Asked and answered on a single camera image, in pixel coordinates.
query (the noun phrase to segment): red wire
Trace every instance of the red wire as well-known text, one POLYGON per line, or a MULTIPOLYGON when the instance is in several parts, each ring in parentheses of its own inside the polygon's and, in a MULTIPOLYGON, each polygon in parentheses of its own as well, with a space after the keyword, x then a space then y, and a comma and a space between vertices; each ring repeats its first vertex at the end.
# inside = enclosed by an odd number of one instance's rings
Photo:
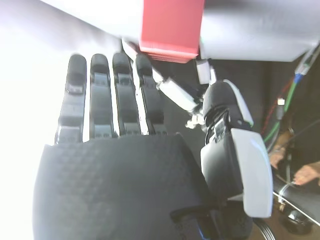
POLYGON ((272 107, 270 108, 270 110, 269 110, 269 112, 268 112, 268 115, 267 115, 266 118, 265 118, 265 121, 264 121, 264 124, 263 124, 263 128, 262 128, 262 130, 261 130, 261 134, 264 134, 264 133, 265 133, 265 130, 266 130, 267 126, 268 126, 269 120, 270 120, 270 118, 271 118, 271 116, 272 116, 272 113, 274 112, 276 106, 278 105, 278 98, 281 98, 281 97, 288 91, 288 89, 290 88, 293 80, 294 80, 294 77, 292 77, 292 78, 288 81, 288 83, 282 88, 281 94, 280 94, 280 95, 277 97, 277 99, 274 101, 272 107))

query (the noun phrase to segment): brown floor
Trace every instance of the brown floor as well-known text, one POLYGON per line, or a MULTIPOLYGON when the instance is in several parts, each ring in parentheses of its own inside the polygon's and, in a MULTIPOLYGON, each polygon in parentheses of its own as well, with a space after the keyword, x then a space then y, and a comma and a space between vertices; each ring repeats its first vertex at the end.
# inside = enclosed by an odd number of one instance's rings
MULTIPOLYGON (((275 205, 273 207, 272 216, 265 219, 266 223, 271 227, 276 240, 319 240, 320 239, 320 227, 313 225, 312 232, 309 235, 298 236, 289 233, 280 223, 279 218, 280 213, 275 205)), ((264 237, 260 233, 260 230, 255 225, 249 240, 264 240, 264 237)))

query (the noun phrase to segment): human hand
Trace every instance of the human hand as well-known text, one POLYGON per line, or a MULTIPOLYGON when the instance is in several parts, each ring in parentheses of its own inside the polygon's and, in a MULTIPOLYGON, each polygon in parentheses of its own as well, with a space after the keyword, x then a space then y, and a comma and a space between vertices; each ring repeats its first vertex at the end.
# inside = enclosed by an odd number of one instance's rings
POLYGON ((304 165, 294 175, 296 185, 304 185, 310 181, 320 178, 320 161, 304 165))
POLYGON ((278 163, 284 159, 286 149, 284 147, 274 146, 273 151, 269 154, 269 161, 272 167, 278 169, 278 163))

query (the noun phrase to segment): green wire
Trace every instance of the green wire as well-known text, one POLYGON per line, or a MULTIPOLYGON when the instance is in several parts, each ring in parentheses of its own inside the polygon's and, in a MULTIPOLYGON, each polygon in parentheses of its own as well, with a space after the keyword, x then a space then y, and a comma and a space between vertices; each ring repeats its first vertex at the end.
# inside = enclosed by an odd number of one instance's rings
MULTIPOLYGON (((292 97, 294 95, 296 86, 297 86, 297 84, 295 82, 293 82, 291 84, 291 87, 290 87, 290 90, 289 90, 289 93, 288 93, 288 97, 287 97, 287 99, 285 101, 285 104, 284 104, 284 112, 287 112, 287 110, 288 110, 288 108, 290 106, 290 103, 291 103, 292 97)), ((275 134, 275 132, 278 130, 279 127, 280 127, 280 123, 279 122, 274 124, 273 128, 271 129, 269 134, 263 139, 263 141, 264 142, 269 141, 272 138, 272 136, 275 134)))

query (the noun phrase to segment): robotic hand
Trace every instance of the robotic hand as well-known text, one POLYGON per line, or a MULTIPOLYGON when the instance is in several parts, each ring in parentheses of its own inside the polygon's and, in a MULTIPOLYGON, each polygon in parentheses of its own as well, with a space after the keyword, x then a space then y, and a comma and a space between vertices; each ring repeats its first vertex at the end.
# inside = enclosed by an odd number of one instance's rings
POLYGON ((167 134, 155 82, 167 94, 174 88, 175 102, 198 106, 144 55, 132 65, 124 53, 111 65, 94 55, 90 140, 82 142, 87 63, 70 58, 56 144, 45 146, 34 188, 35 240, 225 239, 223 207, 242 198, 248 216, 270 216, 268 156, 239 90, 225 80, 204 96, 201 172, 182 137, 167 134))

